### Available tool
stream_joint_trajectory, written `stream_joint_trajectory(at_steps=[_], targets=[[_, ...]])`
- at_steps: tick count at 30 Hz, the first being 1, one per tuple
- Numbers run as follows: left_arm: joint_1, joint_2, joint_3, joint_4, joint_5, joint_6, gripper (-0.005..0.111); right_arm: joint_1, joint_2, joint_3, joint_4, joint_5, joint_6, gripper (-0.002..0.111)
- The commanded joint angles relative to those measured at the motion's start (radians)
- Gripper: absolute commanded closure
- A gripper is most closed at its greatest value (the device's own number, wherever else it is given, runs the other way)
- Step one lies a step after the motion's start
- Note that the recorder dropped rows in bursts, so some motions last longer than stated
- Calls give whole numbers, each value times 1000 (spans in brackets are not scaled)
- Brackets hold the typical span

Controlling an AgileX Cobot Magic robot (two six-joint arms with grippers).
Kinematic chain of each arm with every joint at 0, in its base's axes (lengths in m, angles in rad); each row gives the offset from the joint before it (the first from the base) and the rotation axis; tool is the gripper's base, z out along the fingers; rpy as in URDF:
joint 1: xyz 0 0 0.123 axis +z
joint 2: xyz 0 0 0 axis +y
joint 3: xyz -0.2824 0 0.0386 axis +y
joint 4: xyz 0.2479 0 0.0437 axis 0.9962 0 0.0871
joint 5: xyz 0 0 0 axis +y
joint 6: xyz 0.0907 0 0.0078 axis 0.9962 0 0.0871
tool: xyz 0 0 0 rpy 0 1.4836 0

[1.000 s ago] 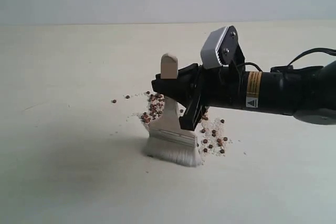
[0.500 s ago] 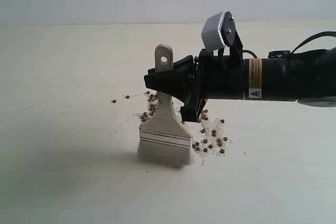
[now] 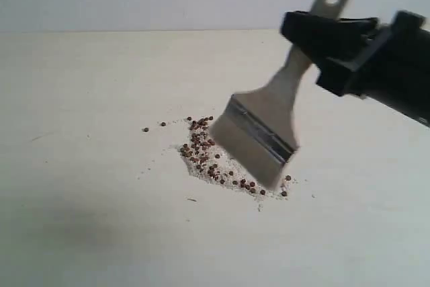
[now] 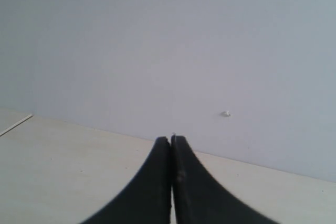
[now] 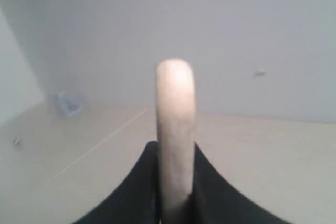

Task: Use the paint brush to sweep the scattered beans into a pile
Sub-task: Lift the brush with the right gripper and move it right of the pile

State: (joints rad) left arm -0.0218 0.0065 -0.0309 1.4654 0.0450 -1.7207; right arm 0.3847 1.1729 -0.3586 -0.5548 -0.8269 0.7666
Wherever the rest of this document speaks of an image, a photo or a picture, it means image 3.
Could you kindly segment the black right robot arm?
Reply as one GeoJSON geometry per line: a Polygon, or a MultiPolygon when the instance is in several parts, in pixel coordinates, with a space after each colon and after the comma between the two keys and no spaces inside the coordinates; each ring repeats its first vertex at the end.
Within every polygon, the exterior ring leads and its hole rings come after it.
{"type": "Polygon", "coordinates": [[[425,20],[410,11],[397,11],[389,24],[376,17],[331,19],[291,11],[280,31],[318,67],[318,86],[339,97],[370,97],[428,126],[425,20]]]}

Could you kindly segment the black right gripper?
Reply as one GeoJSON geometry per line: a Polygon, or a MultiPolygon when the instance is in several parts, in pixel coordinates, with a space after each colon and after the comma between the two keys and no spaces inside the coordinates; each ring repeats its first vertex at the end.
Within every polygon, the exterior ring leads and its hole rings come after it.
{"type": "Polygon", "coordinates": [[[280,34],[292,44],[284,66],[301,56],[325,58],[316,84],[339,97],[382,97],[428,106],[425,21],[422,15],[399,11],[377,33],[376,17],[327,18],[289,11],[280,27],[280,34]]]}

